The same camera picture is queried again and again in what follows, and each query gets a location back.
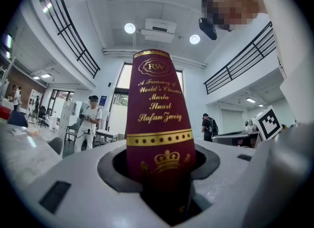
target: blue sign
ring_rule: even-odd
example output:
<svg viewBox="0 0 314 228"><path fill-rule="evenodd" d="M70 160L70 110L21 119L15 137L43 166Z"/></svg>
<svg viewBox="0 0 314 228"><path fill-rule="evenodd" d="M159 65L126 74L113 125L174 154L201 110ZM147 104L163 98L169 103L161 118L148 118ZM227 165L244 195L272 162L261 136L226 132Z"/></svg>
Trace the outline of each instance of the blue sign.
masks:
<svg viewBox="0 0 314 228"><path fill-rule="evenodd" d="M100 98L99 106L104 106L105 103L106 103L106 99L107 99L107 97L102 96L102 97Z"/></svg>

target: railing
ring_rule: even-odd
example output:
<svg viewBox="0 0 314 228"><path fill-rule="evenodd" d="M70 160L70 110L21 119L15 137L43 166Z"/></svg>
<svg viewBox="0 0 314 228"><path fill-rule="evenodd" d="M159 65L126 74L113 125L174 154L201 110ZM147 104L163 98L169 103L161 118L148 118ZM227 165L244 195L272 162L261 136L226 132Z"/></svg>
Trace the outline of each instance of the railing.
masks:
<svg viewBox="0 0 314 228"><path fill-rule="evenodd" d="M87 71L95 78L100 70L85 44L81 40L65 5L64 0L39 0L45 4L46 12L49 13L57 29L57 35L61 35L63 40L69 46L73 54Z"/></svg>
<svg viewBox="0 0 314 228"><path fill-rule="evenodd" d="M269 22L235 58L204 82L207 94L214 92L248 71L275 49L272 23Z"/></svg>

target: ceiling light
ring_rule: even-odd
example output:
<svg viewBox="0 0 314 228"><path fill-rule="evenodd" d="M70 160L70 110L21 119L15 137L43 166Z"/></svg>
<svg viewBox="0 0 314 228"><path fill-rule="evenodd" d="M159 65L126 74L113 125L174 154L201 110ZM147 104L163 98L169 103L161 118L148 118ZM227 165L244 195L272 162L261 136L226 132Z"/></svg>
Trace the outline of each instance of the ceiling light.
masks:
<svg viewBox="0 0 314 228"><path fill-rule="evenodd" d="M52 5L51 5L51 3L49 3L45 8L44 8L44 13L47 13L47 11L48 11L48 9L49 8L51 8L52 7Z"/></svg>
<svg viewBox="0 0 314 228"><path fill-rule="evenodd" d="M12 46L12 37L11 35L8 34L7 38L6 38L6 45L7 47L10 49Z"/></svg>
<svg viewBox="0 0 314 228"><path fill-rule="evenodd" d="M126 31L126 33L128 34L133 34L135 32L135 26L132 23L127 23L124 26L124 30Z"/></svg>
<svg viewBox="0 0 314 228"><path fill-rule="evenodd" d="M201 38L197 34L193 34L190 37L190 43L192 44L198 44L200 42Z"/></svg>
<svg viewBox="0 0 314 228"><path fill-rule="evenodd" d="M50 77L50 74L45 74L45 75L43 75L43 76L41 76L42 78L48 78L48 77Z"/></svg>
<svg viewBox="0 0 314 228"><path fill-rule="evenodd" d="M252 100L251 98L247 98L247 101L251 102L251 103L255 103L256 101Z"/></svg>

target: white pants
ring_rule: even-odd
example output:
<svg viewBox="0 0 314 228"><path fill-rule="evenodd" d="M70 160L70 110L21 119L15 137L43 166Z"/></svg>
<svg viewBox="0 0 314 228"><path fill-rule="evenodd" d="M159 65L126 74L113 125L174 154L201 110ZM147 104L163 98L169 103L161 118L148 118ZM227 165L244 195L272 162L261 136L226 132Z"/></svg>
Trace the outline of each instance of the white pants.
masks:
<svg viewBox="0 0 314 228"><path fill-rule="evenodd" d="M91 150L93 148L93 135L95 135L95 130L91 130L89 132L89 134L84 134L87 133L88 130L87 129L79 129L78 130L78 135L75 141L75 145L74 145L74 153L78 153L81 151L82 149L82 144L84 142L84 140L86 139L87 141L87 150Z"/></svg>

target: rw logo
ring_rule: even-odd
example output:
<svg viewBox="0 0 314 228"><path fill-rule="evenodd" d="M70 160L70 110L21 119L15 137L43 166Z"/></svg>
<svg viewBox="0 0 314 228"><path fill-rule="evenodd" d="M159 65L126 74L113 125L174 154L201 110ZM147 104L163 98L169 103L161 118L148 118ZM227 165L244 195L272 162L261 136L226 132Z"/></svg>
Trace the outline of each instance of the rw logo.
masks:
<svg viewBox="0 0 314 228"><path fill-rule="evenodd" d="M149 76L167 76L172 73L169 65L160 59L152 58L146 61L138 67L138 70Z"/></svg>

